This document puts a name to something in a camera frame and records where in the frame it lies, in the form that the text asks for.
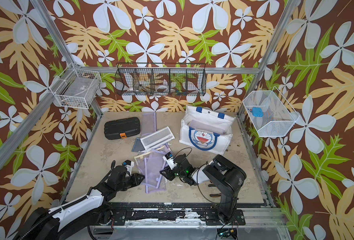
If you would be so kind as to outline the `white Doraemon canvas bag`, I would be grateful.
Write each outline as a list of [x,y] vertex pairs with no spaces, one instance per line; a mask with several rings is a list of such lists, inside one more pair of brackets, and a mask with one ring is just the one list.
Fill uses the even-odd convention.
[[187,106],[181,120],[179,143],[223,155],[231,143],[234,117],[201,107]]

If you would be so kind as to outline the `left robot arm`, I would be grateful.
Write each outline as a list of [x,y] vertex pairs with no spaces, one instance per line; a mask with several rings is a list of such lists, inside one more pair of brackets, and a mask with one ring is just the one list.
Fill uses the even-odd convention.
[[131,173],[128,165],[115,166],[113,161],[108,173],[86,194],[66,204],[44,209],[36,209],[15,240],[65,240],[78,231],[103,221],[104,214],[111,212],[109,201],[118,192],[139,186],[145,176]]

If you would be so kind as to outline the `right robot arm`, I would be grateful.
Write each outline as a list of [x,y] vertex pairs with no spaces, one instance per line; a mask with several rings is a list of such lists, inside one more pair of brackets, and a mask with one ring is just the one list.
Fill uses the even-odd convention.
[[222,155],[216,155],[210,163],[194,168],[188,161],[188,155],[173,156],[166,154],[167,162],[160,174],[167,180],[179,178],[183,183],[199,187],[210,181],[220,191],[220,202],[216,203],[217,218],[223,225],[234,221],[236,217],[238,195],[247,178],[240,167]]

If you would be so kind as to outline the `large purple mesh pouch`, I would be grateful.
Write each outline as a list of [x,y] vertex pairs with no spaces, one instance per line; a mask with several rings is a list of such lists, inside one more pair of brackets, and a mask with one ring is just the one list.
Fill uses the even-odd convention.
[[169,152],[169,146],[163,145],[158,149],[135,157],[135,163],[139,173],[145,176],[142,185],[145,186],[146,194],[166,190],[167,181],[160,171],[168,165],[163,157]]

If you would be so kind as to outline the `white mesh pouch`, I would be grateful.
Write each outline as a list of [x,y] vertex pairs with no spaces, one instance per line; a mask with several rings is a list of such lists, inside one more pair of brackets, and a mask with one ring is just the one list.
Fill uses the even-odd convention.
[[158,148],[159,146],[164,145],[165,143],[168,143],[169,141],[172,141],[174,139],[175,136],[173,135],[170,128],[165,127],[148,136],[140,138],[140,141],[145,150],[150,150]]

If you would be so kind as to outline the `black plastic tool case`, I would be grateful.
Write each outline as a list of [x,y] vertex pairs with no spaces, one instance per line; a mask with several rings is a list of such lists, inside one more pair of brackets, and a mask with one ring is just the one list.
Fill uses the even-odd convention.
[[108,140],[125,139],[140,132],[141,123],[137,117],[109,121],[104,125],[104,135]]

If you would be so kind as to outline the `blue object in basket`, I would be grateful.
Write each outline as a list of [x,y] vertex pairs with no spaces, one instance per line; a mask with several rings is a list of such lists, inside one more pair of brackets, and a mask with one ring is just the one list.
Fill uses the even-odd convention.
[[264,112],[261,108],[253,107],[252,108],[252,115],[257,118],[262,118],[264,116]]

